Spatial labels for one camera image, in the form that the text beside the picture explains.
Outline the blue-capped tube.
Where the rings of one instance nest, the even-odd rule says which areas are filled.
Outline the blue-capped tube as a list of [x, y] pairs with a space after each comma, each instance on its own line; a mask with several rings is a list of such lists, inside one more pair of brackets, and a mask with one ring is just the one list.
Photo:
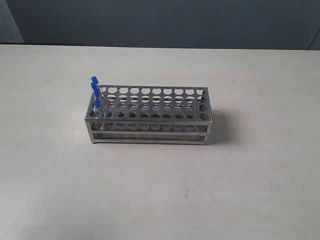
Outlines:
[[99, 88], [99, 85], [98, 85], [97, 83], [95, 83], [95, 82], [91, 82], [91, 83], [90, 83], [90, 86], [91, 86], [91, 88], [92, 88], [93, 90]]
[[102, 101], [100, 99], [95, 99], [93, 104], [92, 117], [99, 118], [102, 115]]
[[98, 83], [99, 83], [99, 80], [98, 80], [98, 78], [97, 78], [96, 76], [92, 76], [92, 77], [91, 77], [91, 81], [92, 81], [93, 83], [95, 83], [95, 84], [98, 84]]
[[95, 99], [100, 99], [101, 98], [101, 91], [100, 88], [94, 88], [93, 89], [93, 94]]

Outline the steel test tube rack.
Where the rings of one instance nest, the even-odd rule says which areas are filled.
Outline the steel test tube rack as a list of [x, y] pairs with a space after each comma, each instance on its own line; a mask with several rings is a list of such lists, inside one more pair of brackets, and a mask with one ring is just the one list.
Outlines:
[[97, 143], [206, 145], [213, 126], [207, 87], [101, 85], [101, 117], [84, 117]]

